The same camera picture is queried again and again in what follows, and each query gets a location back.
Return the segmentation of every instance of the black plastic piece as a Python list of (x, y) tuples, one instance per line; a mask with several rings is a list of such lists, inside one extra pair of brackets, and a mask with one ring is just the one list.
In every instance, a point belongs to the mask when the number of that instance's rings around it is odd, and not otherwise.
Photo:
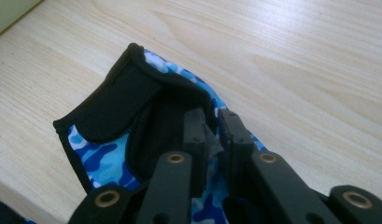
[(248, 130), (237, 114), (221, 109), (219, 111), (220, 143), (224, 152), (220, 155), (222, 172), (231, 196), (244, 196), (246, 163), (257, 147)]
[(180, 151), (158, 160), (136, 224), (191, 223), (191, 156)]
[(264, 210), (249, 198), (228, 197), (223, 200), (222, 207), (230, 224), (272, 223)]
[(275, 223), (340, 223), (278, 154), (255, 151), (248, 170)]
[(78, 206), (68, 223), (133, 223), (146, 189), (147, 185), (133, 191), (116, 185), (105, 185), (95, 189)]
[(364, 189), (335, 187), (331, 190), (328, 205), (343, 223), (382, 224), (382, 201)]
[(184, 116), (183, 150), (192, 157), (191, 196), (200, 198), (205, 190), (207, 150), (204, 133), (205, 114), (202, 108), (193, 109)]

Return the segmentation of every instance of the wooden table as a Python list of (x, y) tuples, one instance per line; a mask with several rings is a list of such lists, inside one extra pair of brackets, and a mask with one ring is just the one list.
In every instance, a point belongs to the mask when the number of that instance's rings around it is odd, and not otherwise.
[(382, 199), (382, 1), (207, 2), (46, 0), (1, 34), (0, 200), (70, 218), (85, 192), (51, 123), (131, 42), (211, 85), (312, 189)]

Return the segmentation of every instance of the metal grommet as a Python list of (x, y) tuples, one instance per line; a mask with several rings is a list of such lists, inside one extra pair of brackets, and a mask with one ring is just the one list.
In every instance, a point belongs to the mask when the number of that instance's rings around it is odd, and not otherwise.
[(373, 206), (371, 200), (369, 200), (367, 197), (363, 196), (362, 194), (359, 194), (354, 191), (346, 191), (345, 193), (343, 193), (343, 198), (351, 205), (354, 205), (362, 209), (369, 209), (369, 208), (372, 208)]
[(262, 153), (260, 155), (260, 160), (264, 162), (274, 163), (277, 161), (277, 158), (274, 155)]
[(180, 163), (185, 160), (184, 156), (180, 154), (171, 154), (170, 156), (167, 157), (167, 160), (170, 161), (171, 163)]
[(107, 190), (99, 194), (95, 200), (94, 203), (98, 207), (109, 207), (115, 203), (118, 202), (120, 198), (120, 195), (117, 191), (115, 190)]

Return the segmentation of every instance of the black fabric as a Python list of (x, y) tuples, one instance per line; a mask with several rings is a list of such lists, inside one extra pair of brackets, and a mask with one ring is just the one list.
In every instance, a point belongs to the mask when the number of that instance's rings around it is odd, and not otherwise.
[(23, 217), (9, 208), (6, 204), (0, 202), (0, 224), (23, 224), (27, 223)]
[(183, 115), (201, 107), (215, 131), (214, 107), (206, 91), (177, 74), (162, 74), (145, 62), (144, 49), (129, 45), (100, 87), (71, 113), (53, 122), (82, 186), (91, 190), (83, 165), (67, 139), (73, 124), (92, 143), (130, 136), (126, 161), (140, 181), (149, 180), (159, 156), (182, 146)]

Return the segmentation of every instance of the blue camo pattern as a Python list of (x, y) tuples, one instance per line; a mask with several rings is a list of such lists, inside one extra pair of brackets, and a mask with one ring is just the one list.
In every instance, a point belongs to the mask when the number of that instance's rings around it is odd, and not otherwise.
[[(212, 88), (195, 74), (176, 64), (169, 63), (146, 49), (144, 55), (146, 62), (161, 73), (178, 74), (207, 91), (211, 97), (216, 118), (218, 118), (219, 109), (227, 109), (226, 104), (223, 103)], [(266, 150), (255, 135), (249, 134), (259, 150)], [(140, 182), (130, 173), (124, 156), (128, 136), (129, 134), (126, 133), (112, 142), (94, 144), (84, 139), (75, 125), (70, 127), (68, 131), (69, 144), (83, 163), (94, 189), (106, 184), (116, 184), (129, 190), (140, 186)], [(219, 125), (217, 127), (217, 137), (219, 137)], [(195, 198), (191, 201), (192, 224), (228, 223), (221, 205), (221, 202), (227, 196), (228, 192), (224, 179), (219, 172), (219, 160), (215, 155), (209, 158), (208, 161), (207, 184), (202, 198)]]
[(140, 185), (124, 160), (128, 136), (126, 133), (112, 142), (99, 145), (83, 138), (75, 125), (70, 127), (69, 144), (82, 161), (93, 189), (106, 184), (115, 184), (127, 189), (135, 189)]

